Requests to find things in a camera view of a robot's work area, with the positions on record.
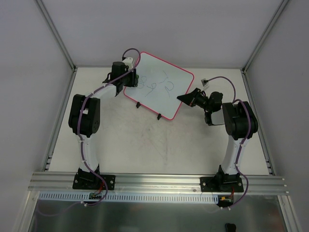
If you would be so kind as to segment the pink-framed whiteboard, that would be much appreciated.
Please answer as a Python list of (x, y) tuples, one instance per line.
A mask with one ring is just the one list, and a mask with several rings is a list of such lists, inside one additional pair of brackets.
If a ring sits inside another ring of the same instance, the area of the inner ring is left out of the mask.
[(136, 71), (138, 85), (126, 87), (124, 95), (163, 118), (173, 120), (182, 103), (177, 97), (188, 92), (194, 75), (147, 52), (141, 52)]

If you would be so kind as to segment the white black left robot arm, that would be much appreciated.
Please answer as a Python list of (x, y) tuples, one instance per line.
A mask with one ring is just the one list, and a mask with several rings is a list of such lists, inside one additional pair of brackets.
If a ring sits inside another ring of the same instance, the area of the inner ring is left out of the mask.
[(206, 96), (201, 89), (180, 95), (178, 100), (204, 110), (205, 122), (209, 126), (224, 125), (228, 135), (228, 144), (217, 175), (224, 177), (240, 176), (239, 167), (248, 141), (258, 130), (258, 121), (247, 101), (235, 100), (223, 103), (223, 94), (212, 92)]

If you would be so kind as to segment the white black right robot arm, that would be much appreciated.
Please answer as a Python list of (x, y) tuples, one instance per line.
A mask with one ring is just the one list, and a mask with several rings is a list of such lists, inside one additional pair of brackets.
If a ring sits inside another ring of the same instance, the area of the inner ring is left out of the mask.
[(99, 162), (93, 138), (100, 127), (101, 101), (116, 97), (124, 87), (136, 87), (138, 78), (134, 59), (123, 58), (122, 61), (112, 64), (112, 71), (108, 73), (102, 86), (87, 96), (74, 95), (68, 124), (79, 139), (81, 153), (81, 164), (77, 172), (79, 182), (99, 181)]

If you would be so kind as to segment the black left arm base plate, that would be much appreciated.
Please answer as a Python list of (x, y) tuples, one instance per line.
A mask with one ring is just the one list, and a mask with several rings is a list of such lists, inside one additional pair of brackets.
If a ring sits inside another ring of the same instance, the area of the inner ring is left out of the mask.
[(203, 176), (200, 179), (200, 188), (202, 192), (236, 192), (244, 191), (241, 178), (232, 180), (219, 180), (218, 178)]

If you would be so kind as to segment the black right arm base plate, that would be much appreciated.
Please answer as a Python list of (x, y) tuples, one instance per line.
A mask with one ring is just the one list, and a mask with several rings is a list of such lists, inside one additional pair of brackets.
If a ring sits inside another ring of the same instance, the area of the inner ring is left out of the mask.
[[(114, 190), (116, 176), (110, 174), (101, 174), (100, 176), (106, 182), (107, 190)], [(101, 186), (103, 190), (106, 190), (102, 180), (92, 173), (86, 173), (86, 175), (77, 173), (74, 177), (72, 188), (81, 190), (99, 190)]]

